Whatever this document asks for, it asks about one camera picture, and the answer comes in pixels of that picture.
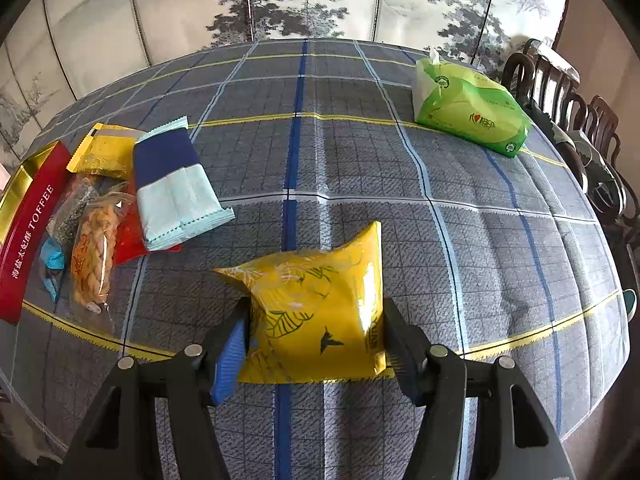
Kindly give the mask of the red gold toffee tin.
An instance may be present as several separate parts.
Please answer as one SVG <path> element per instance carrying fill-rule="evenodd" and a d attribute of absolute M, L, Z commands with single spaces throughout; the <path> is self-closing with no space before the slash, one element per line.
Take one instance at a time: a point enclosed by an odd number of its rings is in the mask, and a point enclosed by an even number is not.
<path fill-rule="evenodd" d="M 70 180 L 70 152 L 53 141 L 15 170 L 1 197 L 1 295 L 4 322 L 18 323 L 39 242 Z"/>

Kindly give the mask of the light blue snack packet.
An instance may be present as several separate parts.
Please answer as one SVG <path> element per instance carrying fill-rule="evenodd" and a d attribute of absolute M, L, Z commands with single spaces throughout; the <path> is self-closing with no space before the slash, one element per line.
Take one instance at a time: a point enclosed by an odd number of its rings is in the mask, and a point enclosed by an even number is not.
<path fill-rule="evenodd" d="M 57 302 L 60 296 L 65 266 L 61 245 L 48 236 L 40 247 L 39 272 L 43 287 L 53 302 Z"/>

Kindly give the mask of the fried dough twist bag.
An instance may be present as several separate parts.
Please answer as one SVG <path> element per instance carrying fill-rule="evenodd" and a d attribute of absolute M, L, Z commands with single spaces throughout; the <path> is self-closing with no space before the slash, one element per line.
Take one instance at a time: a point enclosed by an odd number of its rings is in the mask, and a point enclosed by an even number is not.
<path fill-rule="evenodd" d="M 80 217 L 70 274 L 74 301 L 92 314 L 107 310 L 118 228 L 133 201 L 128 184 L 122 182 L 90 200 Z"/>

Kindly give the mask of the yellow snack bag white stripe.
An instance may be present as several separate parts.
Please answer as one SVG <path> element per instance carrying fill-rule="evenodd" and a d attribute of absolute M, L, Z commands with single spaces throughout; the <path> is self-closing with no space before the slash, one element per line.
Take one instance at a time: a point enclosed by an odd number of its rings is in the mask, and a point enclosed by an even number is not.
<path fill-rule="evenodd" d="M 82 139 L 66 169 L 72 174 L 128 180 L 134 171 L 134 144 L 143 131 L 97 122 Z"/>

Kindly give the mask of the grey sesame bar packet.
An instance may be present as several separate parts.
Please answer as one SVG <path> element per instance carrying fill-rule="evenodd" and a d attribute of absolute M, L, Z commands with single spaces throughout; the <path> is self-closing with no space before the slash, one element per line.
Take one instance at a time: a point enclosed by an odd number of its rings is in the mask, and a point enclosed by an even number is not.
<path fill-rule="evenodd" d="M 74 174 L 58 201 L 47 225 L 47 233 L 63 252 L 72 250 L 85 206 L 99 196 L 97 185 L 95 176 Z"/>

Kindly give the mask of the green tissue pack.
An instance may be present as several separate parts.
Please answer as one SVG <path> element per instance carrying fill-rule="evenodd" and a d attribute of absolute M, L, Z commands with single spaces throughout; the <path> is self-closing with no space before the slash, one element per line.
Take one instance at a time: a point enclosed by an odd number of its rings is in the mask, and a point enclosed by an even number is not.
<path fill-rule="evenodd" d="M 432 49 L 416 60 L 414 121 L 513 158 L 526 141 L 528 116 L 501 84 L 468 66 L 444 61 Z"/>

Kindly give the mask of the painted folding screen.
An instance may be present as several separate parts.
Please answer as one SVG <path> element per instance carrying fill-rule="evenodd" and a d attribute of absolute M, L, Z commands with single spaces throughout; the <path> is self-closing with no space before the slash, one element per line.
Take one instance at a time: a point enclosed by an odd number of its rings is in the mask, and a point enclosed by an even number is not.
<path fill-rule="evenodd" d="M 1 40 L 1 161 L 49 122 L 139 70 L 213 47 L 303 37 L 369 40 L 495 74 L 524 39 L 552 42 L 566 0 L 27 0 Z"/>

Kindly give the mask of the red snack packet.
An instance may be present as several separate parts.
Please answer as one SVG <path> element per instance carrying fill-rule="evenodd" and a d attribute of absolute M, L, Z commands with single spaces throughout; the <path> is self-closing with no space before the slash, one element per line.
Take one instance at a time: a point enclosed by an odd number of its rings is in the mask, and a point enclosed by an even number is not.
<path fill-rule="evenodd" d="M 143 240 L 143 231 L 136 199 L 134 180 L 116 186 L 118 196 L 114 205 L 117 226 L 115 228 L 115 266 L 149 253 Z"/>

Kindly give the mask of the dark wooden chair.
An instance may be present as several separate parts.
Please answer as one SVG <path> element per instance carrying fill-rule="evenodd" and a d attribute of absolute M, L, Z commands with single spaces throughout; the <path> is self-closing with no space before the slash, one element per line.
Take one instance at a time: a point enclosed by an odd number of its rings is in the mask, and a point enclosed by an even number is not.
<path fill-rule="evenodd" d="M 549 122 L 565 131 L 585 125 L 588 107 L 578 94 L 578 71 L 542 41 L 530 38 L 513 52 L 500 82 L 539 129 Z"/>
<path fill-rule="evenodd" d="M 560 140 L 555 145 L 604 226 L 630 229 L 639 200 L 616 169 L 622 141 L 618 117 L 600 96 L 587 103 L 571 91 L 560 108 Z"/>

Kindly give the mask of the navy and light-blue snack pack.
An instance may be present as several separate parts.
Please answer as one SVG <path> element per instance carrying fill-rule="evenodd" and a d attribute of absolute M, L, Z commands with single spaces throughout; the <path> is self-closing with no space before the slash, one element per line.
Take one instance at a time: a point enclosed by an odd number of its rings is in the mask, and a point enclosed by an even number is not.
<path fill-rule="evenodd" d="M 219 203 L 182 116 L 145 133 L 134 144 L 134 186 L 149 252 L 160 252 L 235 218 Z"/>

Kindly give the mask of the grey plaid tablecloth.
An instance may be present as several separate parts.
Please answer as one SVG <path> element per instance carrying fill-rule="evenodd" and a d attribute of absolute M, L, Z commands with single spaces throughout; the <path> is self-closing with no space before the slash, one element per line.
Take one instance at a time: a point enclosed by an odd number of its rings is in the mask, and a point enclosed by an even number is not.
<path fill-rule="evenodd" d="M 630 350 L 620 281 L 596 215 L 552 144 L 514 158 L 412 121 L 415 50 L 285 40 L 193 53 L 66 103 L 47 96 L 24 144 L 78 145 L 96 122 L 190 122 L 234 220 L 115 272 L 113 333 L 74 320 L 30 274 L 1 329 L 1 383 L 63 453 L 116 359 L 167 356 L 235 303 L 215 274 L 291 248 L 332 248 L 382 224 L 384 290 L 432 341 L 474 360 L 513 356 L 558 434 L 593 412 Z"/>

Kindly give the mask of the yellow leaf-print snack bag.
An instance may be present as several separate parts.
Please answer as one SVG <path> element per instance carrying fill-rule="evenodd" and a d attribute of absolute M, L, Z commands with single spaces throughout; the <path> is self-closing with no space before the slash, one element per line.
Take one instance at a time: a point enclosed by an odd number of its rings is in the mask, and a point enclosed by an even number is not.
<path fill-rule="evenodd" d="M 216 269 L 250 297 L 246 384 L 375 378 L 386 370 L 382 226 L 332 250 L 276 252 Z"/>

